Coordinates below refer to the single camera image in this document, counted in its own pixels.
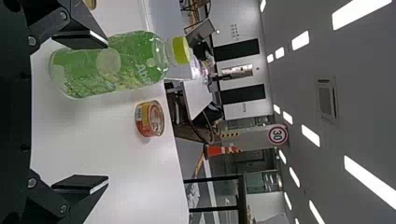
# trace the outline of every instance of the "red circle sign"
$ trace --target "red circle sign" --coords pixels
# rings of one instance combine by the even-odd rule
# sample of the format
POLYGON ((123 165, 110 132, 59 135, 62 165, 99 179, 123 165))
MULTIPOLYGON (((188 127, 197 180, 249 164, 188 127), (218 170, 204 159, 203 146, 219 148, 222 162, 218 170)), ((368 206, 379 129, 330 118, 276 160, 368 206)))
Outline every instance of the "red circle sign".
POLYGON ((274 127, 268 133, 268 138, 274 145, 283 145, 288 141, 289 134, 285 128, 282 127, 274 127))

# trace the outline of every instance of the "black panel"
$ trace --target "black panel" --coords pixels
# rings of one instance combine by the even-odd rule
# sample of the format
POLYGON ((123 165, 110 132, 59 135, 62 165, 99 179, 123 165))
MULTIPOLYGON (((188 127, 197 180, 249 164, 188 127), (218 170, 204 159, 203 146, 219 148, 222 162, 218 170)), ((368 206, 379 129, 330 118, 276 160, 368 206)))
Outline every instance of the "black panel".
POLYGON ((258 39, 251 39, 234 44, 213 48, 216 62, 243 58, 250 55, 260 54, 258 39))
POLYGON ((236 104, 245 101, 265 99, 265 88, 263 84, 244 88, 222 91, 221 101, 224 105, 236 104))

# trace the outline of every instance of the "table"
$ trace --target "table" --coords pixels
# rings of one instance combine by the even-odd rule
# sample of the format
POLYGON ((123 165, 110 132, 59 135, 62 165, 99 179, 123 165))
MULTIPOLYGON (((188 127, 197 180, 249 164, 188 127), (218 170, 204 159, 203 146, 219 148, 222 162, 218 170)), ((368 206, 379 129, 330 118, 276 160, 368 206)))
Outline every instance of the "table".
POLYGON ((187 114, 195 119, 213 101, 213 95, 204 83, 204 78, 181 82, 187 114))
MULTIPOLYGON (((177 0, 166 2, 178 7, 177 0)), ((146 29, 143 7, 141 0, 100 1, 92 14, 107 35, 114 35, 146 29)), ((55 90, 48 71, 50 54, 60 47, 49 40, 32 57, 31 167, 49 185, 73 174, 109 176, 109 187, 86 223, 187 224, 188 205, 163 83, 70 100, 55 90), (165 130, 162 137, 147 139, 135 127, 134 109, 153 99, 163 106, 165 130)))
MULTIPOLYGON (((184 35, 184 23, 177 0, 146 0, 144 4, 148 15, 146 24, 149 30, 155 31, 162 38, 184 35)), ((192 78, 192 71, 189 65, 172 67, 166 77, 170 79, 192 78)), ((203 77, 183 81, 181 87, 189 118, 193 120, 212 102, 212 93, 209 92, 203 77)))

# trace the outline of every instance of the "jar lid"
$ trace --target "jar lid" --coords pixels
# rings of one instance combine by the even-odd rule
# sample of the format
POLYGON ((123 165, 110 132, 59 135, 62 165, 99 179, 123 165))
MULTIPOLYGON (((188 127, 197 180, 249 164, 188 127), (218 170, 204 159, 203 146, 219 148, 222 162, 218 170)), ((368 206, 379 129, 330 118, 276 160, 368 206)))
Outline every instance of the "jar lid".
POLYGON ((172 40, 175 59, 179 64, 190 63, 190 47, 186 37, 177 36, 172 40))

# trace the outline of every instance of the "tin can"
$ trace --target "tin can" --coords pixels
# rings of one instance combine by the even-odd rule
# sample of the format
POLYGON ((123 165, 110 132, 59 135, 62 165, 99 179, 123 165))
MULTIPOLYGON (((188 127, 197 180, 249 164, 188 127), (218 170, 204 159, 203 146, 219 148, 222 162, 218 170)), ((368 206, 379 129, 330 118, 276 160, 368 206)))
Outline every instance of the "tin can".
POLYGON ((145 137, 161 136, 164 130, 163 108, 158 101, 145 102, 134 112, 136 127, 145 137))

